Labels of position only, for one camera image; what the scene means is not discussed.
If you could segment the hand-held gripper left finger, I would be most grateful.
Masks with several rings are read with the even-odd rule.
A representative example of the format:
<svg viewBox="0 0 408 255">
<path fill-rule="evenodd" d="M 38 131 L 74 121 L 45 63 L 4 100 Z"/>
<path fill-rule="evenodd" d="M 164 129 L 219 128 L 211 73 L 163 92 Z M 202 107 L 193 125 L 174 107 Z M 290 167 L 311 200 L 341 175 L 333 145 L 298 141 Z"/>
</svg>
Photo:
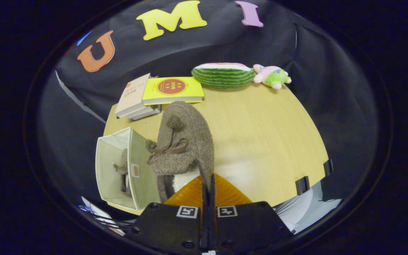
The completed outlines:
<svg viewBox="0 0 408 255">
<path fill-rule="evenodd" d="M 130 227 L 130 240 L 160 254 L 207 252 L 204 198 L 198 176 L 165 203 L 149 203 Z"/>
</svg>

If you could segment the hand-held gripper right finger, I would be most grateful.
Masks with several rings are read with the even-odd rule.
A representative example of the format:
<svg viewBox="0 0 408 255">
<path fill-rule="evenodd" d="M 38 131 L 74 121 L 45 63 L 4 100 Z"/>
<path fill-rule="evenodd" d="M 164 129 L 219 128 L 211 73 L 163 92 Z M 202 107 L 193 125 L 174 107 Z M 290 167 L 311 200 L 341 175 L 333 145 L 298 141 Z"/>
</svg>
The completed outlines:
<svg viewBox="0 0 408 255">
<path fill-rule="evenodd" d="M 213 184 L 209 247 L 216 253 L 259 254 L 293 237 L 266 201 L 252 202 L 218 174 L 214 174 Z"/>
</svg>

